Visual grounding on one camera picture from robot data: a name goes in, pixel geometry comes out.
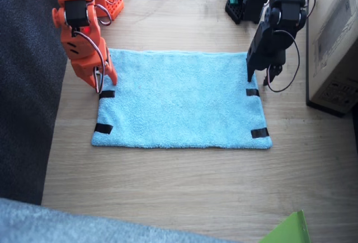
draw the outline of blue towel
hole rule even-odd
[[[272,146],[246,53],[111,49],[94,146],[257,148]]]

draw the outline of black tape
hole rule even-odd
[[[260,96],[258,89],[246,89],[247,96]]]
[[[254,129],[251,130],[252,138],[266,138],[269,136],[269,131],[267,128]]]
[[[108,97],[114,97],[114,91],[107,90],[107,91],[102,91],[102,92],[100,93],[100,99],[102,99],[102,98],[108,98]]]
[[[109,124],[96,124],[95,132],[100,132],[103,134],[110,134],[112,131],[113,125]]]

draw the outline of table surface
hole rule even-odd
[[[226,0],[124,0],[102,28],[110,48],[245,52],[257,25],[235,25]],[[313,242],[358,239],[358,155],[351,116],[305,105],[302,66],[275,94],[260,85],[274,146],[265,150],[92,147],[98,95],[68,64],[45,182],[43,205],[244,242],[257,242],[303,209]],[[287,50],[282,88],[297,65]],[[259,82],[264,72],[256,72]]]

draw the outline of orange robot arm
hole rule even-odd
[[[114,20],[123,9],[123,0],[58,0],[60,9],[52,10],[56,27],[61,27],[61,42],[76,75],[96,89],[102,91],[103,78],[107,74],[114,85],[117,73],[113,66],[106,41],[101,37],[97,20],[100,16],[109,16]],[[98,88],[96,69],[102,75],[101,87]]]

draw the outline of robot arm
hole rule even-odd
[[[225,7],[231,18],[239,24],[241,20],[260,21],[267,0],[238,0]],[[282,71],[286,62],[285,50],[290,47],[297,32],[305,25],[307,14],[305,0],[270,0],[265,19],[260,22],[247,53],[247,74],[250,82],[255,70],[268,68],[270,82]]]
[[[58,0],[60,9],[52,10],[54,25],[61,27],[61,43],[71,60],[75,74],[101,92],[103,78],[108,74],[114,85],[117,73],[106,41],[101,37],[98,16],[114,20],[123,9],[123,0]],[[102,75],[98,89],[96,70]]]
[[[305,0],[270,0],[247,53],[248,81],[255,70],[268,68],[270,82],[282,71],[286,49],[306,23]]]

